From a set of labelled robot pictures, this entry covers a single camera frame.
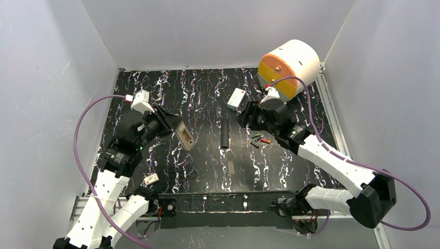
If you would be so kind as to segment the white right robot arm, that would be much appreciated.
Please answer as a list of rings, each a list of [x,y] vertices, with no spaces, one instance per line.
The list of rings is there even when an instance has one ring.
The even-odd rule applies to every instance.
[[[238,119],[243,128],[272,134],[281,147],[314,163],[344,186],[329,189],[308,184],[296,194],[293,205],[302,212],[336,211],[375,228],[397,203],[393,178],[350,164],[339,151],[320,142],[311,127],[293,120],[282,101],[248,101]]]

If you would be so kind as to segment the beige remote control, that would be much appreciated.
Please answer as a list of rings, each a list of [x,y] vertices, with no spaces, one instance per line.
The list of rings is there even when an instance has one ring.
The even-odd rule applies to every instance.
[[[196,141],[182,121],[180,121],[174,128],[174,133],[176,134],[177,138],[182,143],[186,151],[190,151],[194,148]]]

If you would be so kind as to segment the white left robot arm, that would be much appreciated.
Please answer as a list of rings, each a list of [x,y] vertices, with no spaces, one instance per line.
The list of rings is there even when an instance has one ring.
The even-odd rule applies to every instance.
[[[105,152],[104,166],[99,170],[89,197],[76,224],[55,241],[54,248],[114,248],[127,230],[148,212],[157,200],[157,192],[139,187],[127,203],[109,216],[123,188],[142,161],[142,150],[157,137],[168,136],[182,126],[182,118],[160,106],[153,112],[125,112]]]

